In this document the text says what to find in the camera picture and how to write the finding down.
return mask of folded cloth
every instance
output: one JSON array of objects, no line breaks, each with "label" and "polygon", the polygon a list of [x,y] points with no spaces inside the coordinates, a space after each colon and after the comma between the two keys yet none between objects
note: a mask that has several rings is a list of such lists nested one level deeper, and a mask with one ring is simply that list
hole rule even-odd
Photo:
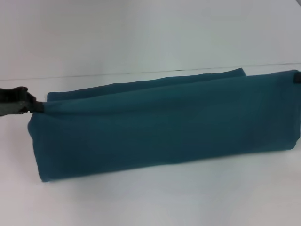
[{"label": "folded cloth", "polygon": [[28,127],[39,175],[50,181],[292,149],[300,137],[296,73],[240,69],[50,93]]}]

